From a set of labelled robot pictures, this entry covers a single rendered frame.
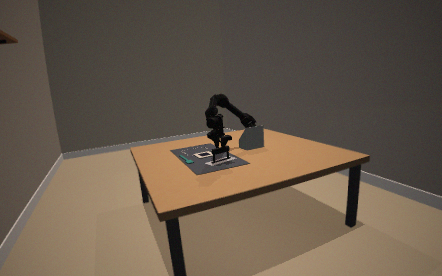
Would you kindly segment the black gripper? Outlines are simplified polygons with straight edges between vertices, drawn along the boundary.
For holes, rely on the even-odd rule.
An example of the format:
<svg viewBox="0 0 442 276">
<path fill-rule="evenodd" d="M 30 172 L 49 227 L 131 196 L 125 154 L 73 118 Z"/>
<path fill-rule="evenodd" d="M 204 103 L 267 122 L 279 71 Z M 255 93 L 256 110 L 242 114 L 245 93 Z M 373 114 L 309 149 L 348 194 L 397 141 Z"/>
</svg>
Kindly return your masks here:
<svg viewBox="0 0 442 276">
<path fill-rule="evenodd" d="M 219 148 L 219 142 L 220 142 L 221 143 L 222 151 L 224 151 L 227 142 L 229 140 L 232 140 L 232 136 L 231 135 L 225 135 L 225 133 L 223 133 L 223 129 L 225 128 L 225 127 L 223 127 L 223 125 L 222 126 L 217 126 L 217 127 L 214 127 L 214 128 L 215 129 L 217 128 L 219 130 L 220 136 L 217 135 L 217 137 L 212 139 L 212 141 L 214 142 L 216 148 Z"/>
</svg>

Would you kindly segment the dark grey flat mat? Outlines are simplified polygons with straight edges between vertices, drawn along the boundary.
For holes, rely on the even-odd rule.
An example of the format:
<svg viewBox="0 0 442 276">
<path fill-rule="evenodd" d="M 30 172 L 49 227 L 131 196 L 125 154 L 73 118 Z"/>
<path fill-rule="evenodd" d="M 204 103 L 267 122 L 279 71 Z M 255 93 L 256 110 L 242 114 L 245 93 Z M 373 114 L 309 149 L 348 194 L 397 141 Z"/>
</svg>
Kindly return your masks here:
<svg viewBox="0 0 442 276">
<path fill-rule="evenodd" d="M 195 148 L 195 149 L 194 149 Z M 194 156 L 193 154 L 196 153 L 201 153 L 201 152 L 206 152 L 209 151 L 211 152 L 212 149 L 215 149 L 216 146 L 209 143 L 209 144 L 203 144 L 203 145 L 198 145 L 198 146 L 192 146 L 192 147 L 186 147 L 186 148 L 180 148 L 180 149 L 174 149 L 174 150 L 170 150 L 174 155 L 176 155 L 176 157 L 181 160 L 185 165 L 188 166 L 188 168 L 193 171 L 196 175 L 201 175 L 201 174 L 206 174 L 206 173 L 210 173 L 210 172 L 215 172 L 215 171 L 219 171 L 219 170 L 224 170 L 224 169 L 229 169 L 229 168 L 233 168 L 233 167 L 238 167 L 238 166 L 242 166 L 242 165 L 247 165 L 250 164 L 249 162 L 229 153 L 229 156 L 231 157 L 235 157 L 237 159 L 233 159 L 224 163 L 220 163 L 214 166 L 210 166 L 208 164 L 205 164 L 207 162 L 211 162 L 213 161 L 213 156 L 211 157 L 206 157 L 206 158 L 202 158 L 199 159 L 196 156 Z M 184 150 L 184 151 L 183 151 Z M 184 152 L 184 153 L 183 153 Z M 212 152 L 211 152 L 212 153 Z M 184 159 L 182 159 L 181 157 L 179 157 L 179 155 L 182 155 L 183 157 L 185 157 L 188 160 L 192 160 L 194 163 L 191 164 L 187 164 L 185 162 Z M 215 160 L 221 159 L 221 158 L 225 158 L 227 157 L 227 152 L 224 153 L 220 153 L 220 154 L 216 154 L 215 156 Z"/>
</svg>

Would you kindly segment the cream tile with dark square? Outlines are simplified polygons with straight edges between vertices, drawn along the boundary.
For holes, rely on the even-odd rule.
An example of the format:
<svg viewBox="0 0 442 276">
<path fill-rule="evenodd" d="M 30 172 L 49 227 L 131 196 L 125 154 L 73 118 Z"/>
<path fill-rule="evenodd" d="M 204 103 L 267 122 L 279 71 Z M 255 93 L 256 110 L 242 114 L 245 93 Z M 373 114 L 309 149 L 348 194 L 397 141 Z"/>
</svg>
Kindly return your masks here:
<svg viewBox="0 0 442 276">
<path fill-rule="evenodd" d="M 199 159 L 213 156 L 212 153 L 209 152 L 209 151 L 201 152 L 201 153 L 196 153 L 196 154 L 193 154 L 193 155 L 196 156 Z"/>
</svg>

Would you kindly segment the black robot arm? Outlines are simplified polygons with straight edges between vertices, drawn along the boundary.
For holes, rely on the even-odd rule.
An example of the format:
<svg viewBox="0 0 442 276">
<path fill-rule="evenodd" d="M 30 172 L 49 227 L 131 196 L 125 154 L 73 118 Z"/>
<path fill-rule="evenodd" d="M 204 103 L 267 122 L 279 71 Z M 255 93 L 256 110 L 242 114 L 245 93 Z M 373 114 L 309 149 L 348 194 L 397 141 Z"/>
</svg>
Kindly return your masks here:
<svg viewBox="0 0 442 276">
<path fill-rule="evenodd" d="M 223 118 L 222 118 L 223 115 L 218 114 L 218 109 L 216 108 L 216 106 L 220 106 L 221 108 L 226 108 L 230 112 L 232 112 L 234 115 L 236 115 L 238 118 L 240 118 L 240 121 L 244 125 L 245 128 L 256 126 L 256 124 L 255 124 L 256 120 L 248 113 L 243 113 L 239 109 L 237 109 L 234 105 L 232 105 L 229 102 L 226 95 L 224 95 L 224 94 L 216 95 L 215 94 L 210 98 L 209 107 L 205 111 L 206 120 L 207 120 L 207 122 L 206 122 L 207 127 L 213 128 L 212 131 L 207 133 L 207 136 L 209 139 L 212 140 L 215 137 L 217 137 L 217 135 L 220 136 L 219 130 L 217 128 L 215 129 L 214 127 L 223 125 Z"/>
</svg>

